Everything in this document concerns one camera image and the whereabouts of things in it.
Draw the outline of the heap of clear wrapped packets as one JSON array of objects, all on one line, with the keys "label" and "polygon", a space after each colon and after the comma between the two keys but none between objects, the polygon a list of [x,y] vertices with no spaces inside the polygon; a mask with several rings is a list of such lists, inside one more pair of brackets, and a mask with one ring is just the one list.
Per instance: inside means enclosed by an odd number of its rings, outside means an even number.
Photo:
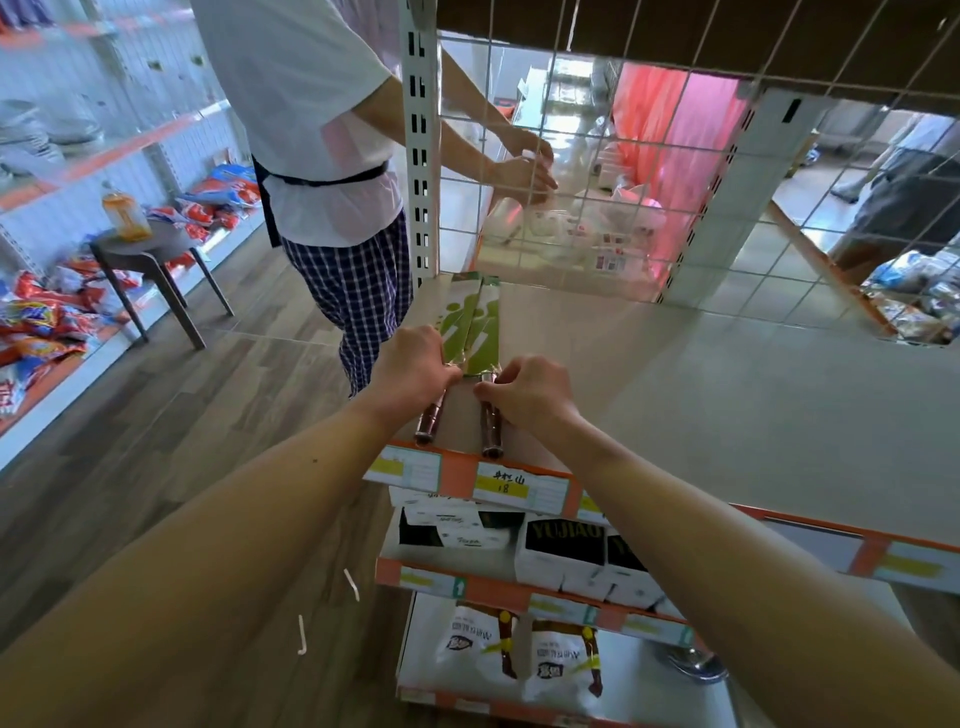
[{"label": "heap of clear wrapped packets", "polygon": [[900,340],[960,343],[960,249],[933,255],[909,250],[877,266],[861,290]]}]

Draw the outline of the person's left hand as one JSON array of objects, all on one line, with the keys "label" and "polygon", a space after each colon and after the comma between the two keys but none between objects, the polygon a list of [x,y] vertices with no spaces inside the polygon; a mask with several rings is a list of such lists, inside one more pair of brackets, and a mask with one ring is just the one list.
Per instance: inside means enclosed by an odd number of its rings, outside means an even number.
[{"label": "person's left hand", "polygon": [[358,398],[395,430],[419,416],[442,393],[443,341],[429,324],[402,326],[385,342]]}]

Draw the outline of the orange drink bottle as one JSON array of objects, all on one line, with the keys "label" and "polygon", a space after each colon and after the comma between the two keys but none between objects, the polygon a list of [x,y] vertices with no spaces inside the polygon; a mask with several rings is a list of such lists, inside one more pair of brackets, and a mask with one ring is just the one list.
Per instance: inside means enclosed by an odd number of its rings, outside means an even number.
[{"label": "orange drink bottle", "polygon": [[137,243],[153,237],[149,218],[132,195],[107,188],[102,195],[102,209],[113,225],[116,237],[126,243]]}]

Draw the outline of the black and white box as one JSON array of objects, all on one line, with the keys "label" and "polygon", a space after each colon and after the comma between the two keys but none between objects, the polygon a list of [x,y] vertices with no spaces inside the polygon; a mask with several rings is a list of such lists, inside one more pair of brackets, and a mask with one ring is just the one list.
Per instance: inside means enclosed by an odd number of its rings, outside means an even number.
[{"label": "black and white box", "polygon": [[610,583],[609,603],[649,611],[665,597],[647,567],[612,528],[606,529],[605,574]]},{"label": "black and white box", "polygon": [[401,509],[398,542],[407,547],[502,552],[525,521],[517,511],[488,511],[474,504]]},{"label": "black and white box", "polygon": [[606,543],[603,526],[527,514],[513,558],[516,581],[549,592],[605,601],[613,587],[606,572]]}]

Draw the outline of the stack of white plates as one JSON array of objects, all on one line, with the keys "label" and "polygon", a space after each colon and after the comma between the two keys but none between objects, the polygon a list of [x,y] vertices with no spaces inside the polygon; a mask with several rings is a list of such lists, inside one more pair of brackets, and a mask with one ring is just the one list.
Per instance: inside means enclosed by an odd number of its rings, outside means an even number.
[{"label": "stack of white plates", "polygon": [[0,184],[30,178],[106,148],[106,133],[81,96],[0,99]]}]

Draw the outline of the white slotted shelf upright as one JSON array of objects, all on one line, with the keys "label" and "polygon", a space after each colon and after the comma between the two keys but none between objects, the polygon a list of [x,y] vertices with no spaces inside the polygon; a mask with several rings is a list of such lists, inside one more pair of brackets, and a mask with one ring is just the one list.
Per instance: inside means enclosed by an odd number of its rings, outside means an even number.
[{"label": "white slotted shelf upright", "polygon": [[789,239],[769,207],[833,104],[775,87],[754,94],[657,297],[660,305],[783,321],[810,293],[811,273],[775,273]]},{"label": "white slotted shelf upright", "polygon": [[401,84],[414,288],[439,273],[441,48],[437,0],[398,0]]}]

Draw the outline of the clear plastic bag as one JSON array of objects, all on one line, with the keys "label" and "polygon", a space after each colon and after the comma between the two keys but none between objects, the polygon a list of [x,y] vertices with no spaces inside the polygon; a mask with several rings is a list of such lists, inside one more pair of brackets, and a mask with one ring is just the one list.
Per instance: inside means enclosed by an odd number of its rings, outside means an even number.
[{"label": "clear plastic bag", "polygon": [[477,262],[529,271],[598,274],[637,281],[669,213],[647,185],[590,188],[522,206],[498,200],[482,225]]}]

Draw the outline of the white wall shelf unit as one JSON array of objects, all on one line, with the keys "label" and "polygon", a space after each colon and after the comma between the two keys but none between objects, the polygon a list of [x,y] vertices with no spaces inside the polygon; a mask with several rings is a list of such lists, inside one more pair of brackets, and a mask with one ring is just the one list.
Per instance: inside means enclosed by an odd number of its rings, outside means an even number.
[{"label": "white wall shelf unit", "polygon": [[[114,226],[108,188],[143,209],[174,203],[220,164],[248,164],[245,132],[210,66],[190,0],[0,0],[0,99],[82,97],[105,132],[105,148],[31,177],[0,183],[0,285],[22,271],[49,275],[93,236]],[[262,224],[237,228],[208,253],[211,272]],[[208,284],[176,274],[187,295]],[[140,308],[147,333],[171,313],[159,294]],[[127,350],[144,344],[131,323],[81,360],[0,434],[0,472]]]}]

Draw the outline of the pile of colourful snack packets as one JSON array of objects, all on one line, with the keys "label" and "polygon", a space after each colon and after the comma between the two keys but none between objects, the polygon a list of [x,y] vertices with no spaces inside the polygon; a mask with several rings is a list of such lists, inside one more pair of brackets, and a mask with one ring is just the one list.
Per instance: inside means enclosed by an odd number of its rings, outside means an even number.
[{"label": "pile of colourful snack packets", "polygon": [[[254,166],[236,163],[215,166],[171,204],[144,208],[150,221],[170,223],[198,240],[210,269],[210,250],[228,240],[239,241],[237,229],[254,222],[260,210]],[[134,326],[90,253],[93,237],[51,273],[37,276],[22,271],[11,289],[0,285],[0,434],[126,324]],[[205,279],[187,254],[166,267],[185,297],[177,273],[196,269]],[[147,328],[139,311],[148,294],[166,301],[141,273],[119,271],[118,277]]]}]

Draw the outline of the metal ladle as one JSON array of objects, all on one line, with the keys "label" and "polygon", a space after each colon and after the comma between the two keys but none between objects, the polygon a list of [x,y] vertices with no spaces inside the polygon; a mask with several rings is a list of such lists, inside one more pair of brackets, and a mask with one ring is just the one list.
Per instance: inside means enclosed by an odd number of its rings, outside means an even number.
[{"label": "metal ladle", "polygon": [[665,645],[659,650],[659,659],[679,674],[702,685],[723,682],[729,675],[719,657],[708,650]]}]

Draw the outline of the person's right forearm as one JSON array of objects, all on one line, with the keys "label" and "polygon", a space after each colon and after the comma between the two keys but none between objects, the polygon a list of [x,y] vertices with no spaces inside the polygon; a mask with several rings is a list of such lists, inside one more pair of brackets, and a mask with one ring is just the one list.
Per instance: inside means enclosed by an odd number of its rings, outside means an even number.
[{"label": "person's right forearm", "polygon": [[960,673],[808,552],[577,412],[527,428],[778,728],[960,728]]}]

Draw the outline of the brown-handled knife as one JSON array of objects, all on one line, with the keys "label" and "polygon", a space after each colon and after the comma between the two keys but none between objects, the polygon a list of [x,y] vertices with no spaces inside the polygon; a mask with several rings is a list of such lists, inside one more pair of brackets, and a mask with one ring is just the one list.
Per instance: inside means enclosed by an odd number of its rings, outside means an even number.
[{"label": "brown-handled knife", "polygon": [[[484,383],[495,383],[501,372],[499,301],[499,277],[485,275],[464,348],[464,374]],[[494,405],[482,401],[480,413],[481,455],[487,460],[499,460],[503,456],[500,411]]]},{"label": "brown-handled knife", "polygon": [[[467,340],[474,321],[482,287],[478,272],[454,273],[446,301],[435,322],[442,341],[442,361],[446,366],[457,366],[461,371],[467,362]],[[448,390],[443,390],[421,413],[414,431],[417,446],[432,445],[439,428]]]}]

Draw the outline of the white orange-edged shelf unit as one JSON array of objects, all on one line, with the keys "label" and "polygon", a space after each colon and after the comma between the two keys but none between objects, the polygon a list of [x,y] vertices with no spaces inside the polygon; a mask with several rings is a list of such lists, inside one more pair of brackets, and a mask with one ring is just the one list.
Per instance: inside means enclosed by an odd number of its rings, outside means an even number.
[{"label": "white orange-edged shelf unit", "polygon": [[[902,622],[890,584],[960,596],[960,354],[502,282],[500,353],[564,364],[582,412],[629,449],[759,519]],[[697,685],[665,648],[682,617],[517,581],[507,550],[399,543],[376,582],[415,593],[397,696],[563,728],[773,728],[736,683]],[[602,629],[604,701],[524,705],[434,668],[454,601]]]}]

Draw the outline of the person's right hand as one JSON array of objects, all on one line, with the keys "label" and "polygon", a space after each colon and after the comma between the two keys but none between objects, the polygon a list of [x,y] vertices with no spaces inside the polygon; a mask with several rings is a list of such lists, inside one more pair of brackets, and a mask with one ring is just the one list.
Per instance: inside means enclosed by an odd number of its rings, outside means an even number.
[{"label": "person's right hand", "polygon": [[499,372],[498,380],[513,381],[513,410],[500,411],[516,429],[547,445],[562,426],[582,416],[573,400],[568,370],[539,354],[520,355]]}]

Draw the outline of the white printed bag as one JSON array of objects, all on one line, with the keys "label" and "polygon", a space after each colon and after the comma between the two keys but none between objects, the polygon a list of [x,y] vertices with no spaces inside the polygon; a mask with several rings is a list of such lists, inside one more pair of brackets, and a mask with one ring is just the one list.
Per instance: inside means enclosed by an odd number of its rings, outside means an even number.
[{"label": "white printed bag", "polygon": [[524,701],[559,701],[582,715],[598,707],[604,684],[593,626],[535,619],[530,650],[530,673],[522,685]]},{"label": "white printed bag", "polygon": [[514,632],[519,617],[506,609],[458,601],[435,652],[438,668],[487,685],[513,687]]}]

